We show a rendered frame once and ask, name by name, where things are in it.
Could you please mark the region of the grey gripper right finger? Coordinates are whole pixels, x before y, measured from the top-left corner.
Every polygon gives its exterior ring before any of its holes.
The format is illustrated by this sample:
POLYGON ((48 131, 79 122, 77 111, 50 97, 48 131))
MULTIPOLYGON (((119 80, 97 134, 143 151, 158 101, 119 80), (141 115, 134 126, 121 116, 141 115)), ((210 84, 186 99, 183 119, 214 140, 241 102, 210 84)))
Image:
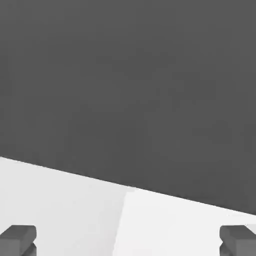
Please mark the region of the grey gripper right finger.
POLYGON ((256 234, 245 225, 222 225, 219 256, 256 256, 256 234))

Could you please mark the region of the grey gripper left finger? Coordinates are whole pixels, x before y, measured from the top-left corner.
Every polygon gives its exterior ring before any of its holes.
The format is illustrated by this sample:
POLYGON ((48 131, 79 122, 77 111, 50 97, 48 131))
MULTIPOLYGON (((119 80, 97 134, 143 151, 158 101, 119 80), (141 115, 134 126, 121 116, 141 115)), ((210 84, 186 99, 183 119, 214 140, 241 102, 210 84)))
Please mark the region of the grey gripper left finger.
POLYGON ((11 225, 0 234, 0 256, 37 256, 34 225, 11 225))

